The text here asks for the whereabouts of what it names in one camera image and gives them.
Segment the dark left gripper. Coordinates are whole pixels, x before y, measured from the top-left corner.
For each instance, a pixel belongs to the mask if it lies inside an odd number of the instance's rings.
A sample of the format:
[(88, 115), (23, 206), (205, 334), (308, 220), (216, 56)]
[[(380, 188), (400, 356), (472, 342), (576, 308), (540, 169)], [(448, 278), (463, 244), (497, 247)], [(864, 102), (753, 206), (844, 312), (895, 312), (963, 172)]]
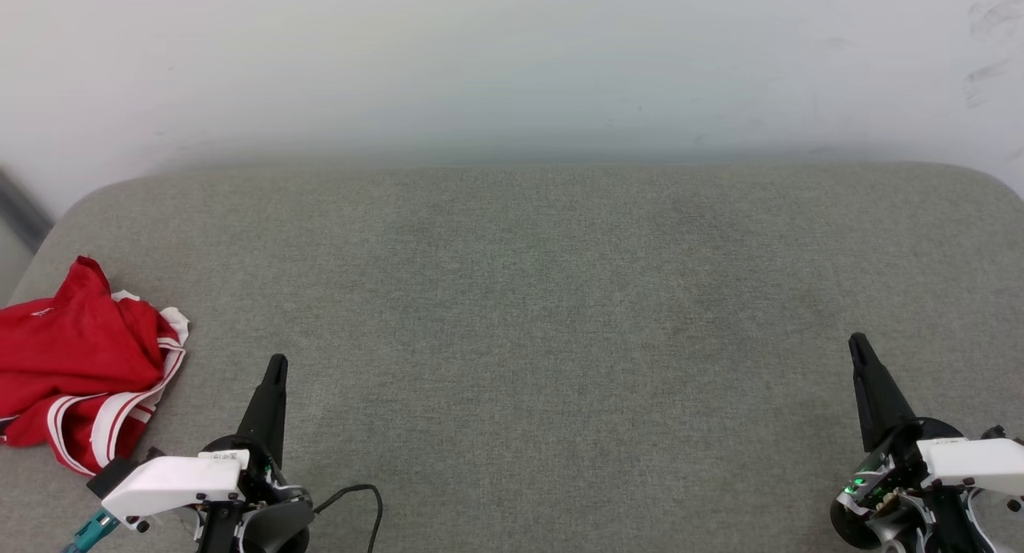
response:
[(198, 505), (200, 552), (304, 552), (314, 521), (310, 492), (287, 483), (284, 465), (286, 376), (284, 354), (266, 373), (242, 416), (237, 434), (204, 446), (212, 457), (248, 457), (226, 497), (206, 495)]

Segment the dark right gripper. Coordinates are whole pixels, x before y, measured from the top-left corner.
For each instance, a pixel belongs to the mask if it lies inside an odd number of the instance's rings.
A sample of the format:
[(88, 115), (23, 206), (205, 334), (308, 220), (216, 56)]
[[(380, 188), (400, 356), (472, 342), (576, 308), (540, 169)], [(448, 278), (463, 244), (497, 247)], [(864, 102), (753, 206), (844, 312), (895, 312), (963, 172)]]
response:
[(972, 552), (968, 488), (944, 483), (939, 446), (966, 443), (940, 419), (919, 419), (866, 334), (848, 340), (866, 458), (830, 506), (831, 527), (848, 545), (877, 552)]

